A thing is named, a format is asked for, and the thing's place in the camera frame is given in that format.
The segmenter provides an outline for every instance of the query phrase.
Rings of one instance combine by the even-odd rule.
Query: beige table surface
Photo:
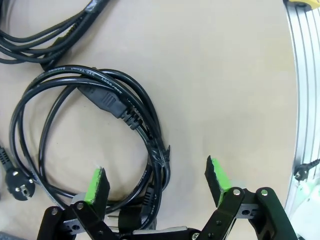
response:
[[[26,37],[80,11],[88,0],[16,0],[5,29]],[[112,0],[94,27],[61,64],[124,71],[150,95],[171,145],[171,181],[157,229],[201,229],[215,210],[206,179],[208,155],[249,190],[273,188],[284,204],[295,149],[296,74],[281,0]],[[38,64],[0,65],[0,141],[23,91],[42,72]],[[47,113],[61,88],[26,108],[25,134],[37,156]],[[137,184],[147,152],[121,120],[74,92],[52,127],[46,154],[53,183],[84,192],[104,166],[111,197]],[[34,240],[53,203],[36,188],[19,202],[1,188],[0,231]],[[88,239],[86,234],[77,239]],[[254,240],[239,220],[230,240]]]

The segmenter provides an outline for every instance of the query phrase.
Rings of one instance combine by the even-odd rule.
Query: black power cable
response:
[[[0,30],[0,52],[13,58],[0,58],[3,64],[20,64],[24,62],[41,64],[46,71],[53,68],[62,56],[70,49],[94,23],[98,15],[110,0],[91,0],[78,14],[60,22],[46,30],[28,37],[14,37]],[[62,34],[53,45],[47,48],[34,49],[43,43]]]
[[[48,78],[60,74],[75,74],[76,76],[56,77],[48,80]],[[124,84],[128,85],[138,97]],[[45,121],[39,144],[39,169],[37,169],[34,160],[30,156],[24,136],[23,117],[25,105],[38,93],[58,86],[66,87],[52,105]],[[72,198],[75,196],[75,193],[60,189],[48,182],[45,168],[45,151],[47,137],[53,119],[59,107],[76,88],[101,109],[111,112],[117,118],[122,118],[126,124],[130,126],[131,129],[136,130],[143,139],[148,151],[148,162],[143,176],[134,190],[124,200],[110,201],[108,203],[109,207],[106,209],[106,214],[126,205],[141,204],[142,198],[138,197],[138,195],[146,188],[153,174],[154,201],[152,210],[144,223],[139,227],[140,229],[145,229],[156,218],[160,207],[162,191],[166,188],[170,180],[170,148],[166,149],[162,140],[159,119],[154,105],[146,91],[131,76],[117,70],[97,70],[80,65],[60,66],[40,74],[27,87],[12,114],[9,142],[14,162],[27,178],[33,179],[33,181],[42,186],[58,206],[62,208],[66,207],[66,204],[58,195]],[[28,167],[22,163],[17,152],[16,129],[18,130],[20,146],[28,162]]]

